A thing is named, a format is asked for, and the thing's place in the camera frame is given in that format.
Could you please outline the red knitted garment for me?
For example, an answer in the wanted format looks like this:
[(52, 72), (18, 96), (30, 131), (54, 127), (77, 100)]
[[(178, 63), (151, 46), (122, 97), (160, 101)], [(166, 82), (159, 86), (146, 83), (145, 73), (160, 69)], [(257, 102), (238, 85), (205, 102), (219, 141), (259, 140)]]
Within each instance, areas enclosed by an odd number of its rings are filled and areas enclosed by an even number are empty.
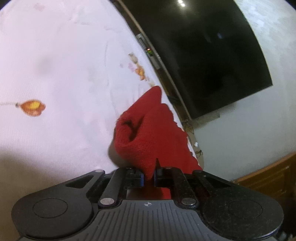
[(168, 188), (153, 186), (155, 168), (175, 167), (185, 174), (201, 170), (189, 150), (187, 133), (178, 127), (173, 113), (161, 100), (161, 88), (152, 87), (120, 116), (115, 126), (115, 150), (143, 172), (147, 185), (142, 193), (147, 199), (171, 197)]

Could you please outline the silver set-top box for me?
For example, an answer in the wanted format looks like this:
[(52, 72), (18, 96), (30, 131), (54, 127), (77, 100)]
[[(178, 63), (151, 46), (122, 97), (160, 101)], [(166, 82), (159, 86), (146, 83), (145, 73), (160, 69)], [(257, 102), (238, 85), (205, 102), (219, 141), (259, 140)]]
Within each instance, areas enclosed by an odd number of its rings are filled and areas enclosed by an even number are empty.
[(144, 36), (142, 34), (137, 34), (136, 38), (137, 38), (138, 42), (140, 43), (141, 47), (144, 49), (146, 55), (148, 56), (150, 62), (153, 65), (153, 67), (156, 70), (159, 70), (161, 68), (160, 65), (159, 65), (159, 62), (158, 62), (156, 56), (154, 55), (153, 50), (148, 45), (148, 43), (147, 43), (146, 39), (144, 38)]

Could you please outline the wooden tv stand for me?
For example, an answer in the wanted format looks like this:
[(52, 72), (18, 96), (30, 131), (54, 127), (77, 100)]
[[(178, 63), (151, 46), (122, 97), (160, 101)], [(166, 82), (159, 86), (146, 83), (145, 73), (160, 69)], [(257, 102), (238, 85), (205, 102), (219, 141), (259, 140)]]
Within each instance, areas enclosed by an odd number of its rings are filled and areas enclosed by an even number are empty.
[(198, 160), (198, 163), (202, 167), (202, 169), (204, 169), (205, 164), (204, 164), (203, 151), (200, 149), (199, 144), (198, 144), (198, 147), (194, 146), (194, 143), (195, 142), (198, 143), (198, 141), (195, 137), (192, 121), (187, 112), (187, 109), (182, 100), (182, 97), (180, 96), (180, 93), (178, 92), (174, 82), (170, 79), (170, 76), (167, 75), (162, 68), (160, 68), (159, 70), (155, 70), (155, 72), (159, 79), (159, 82), (161, 83), (167, 95), (168, 100), (170, 101), (171, 105), (173, 106), (179, 118), (179, 121), (182, 125), (183, 130), (187, 133), (187, 139), (188, 139), (189, 148), (191, 152), (194, 154), (194, 156)]

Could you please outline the white floral bed sheet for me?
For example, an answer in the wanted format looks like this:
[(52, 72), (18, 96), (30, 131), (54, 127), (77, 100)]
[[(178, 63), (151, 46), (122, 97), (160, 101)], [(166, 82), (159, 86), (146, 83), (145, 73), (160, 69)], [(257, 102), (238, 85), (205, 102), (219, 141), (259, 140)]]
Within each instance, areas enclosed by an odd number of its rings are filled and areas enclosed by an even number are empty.
[(1, 240), (21, 197), (121, 165), (115, 124), (160, 84), (110, 1), (1, 2)]

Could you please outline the large black television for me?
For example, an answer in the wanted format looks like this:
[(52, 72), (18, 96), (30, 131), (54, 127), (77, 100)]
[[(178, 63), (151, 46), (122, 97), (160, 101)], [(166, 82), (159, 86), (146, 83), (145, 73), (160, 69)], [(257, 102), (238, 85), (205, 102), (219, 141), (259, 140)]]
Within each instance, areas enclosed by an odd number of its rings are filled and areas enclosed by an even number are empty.
[(174, 82), (191, 120), (273, 84), (234, 1), (114, 1)]

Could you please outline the brown wooden door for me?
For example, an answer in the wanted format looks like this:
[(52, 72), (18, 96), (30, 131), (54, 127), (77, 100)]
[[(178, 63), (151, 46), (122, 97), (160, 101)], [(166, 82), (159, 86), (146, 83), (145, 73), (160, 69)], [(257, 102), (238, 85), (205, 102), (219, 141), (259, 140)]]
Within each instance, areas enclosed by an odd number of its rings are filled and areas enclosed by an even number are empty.
[(284, 210), (295, 208), (295, 152), (233, 183), (274, 198)]

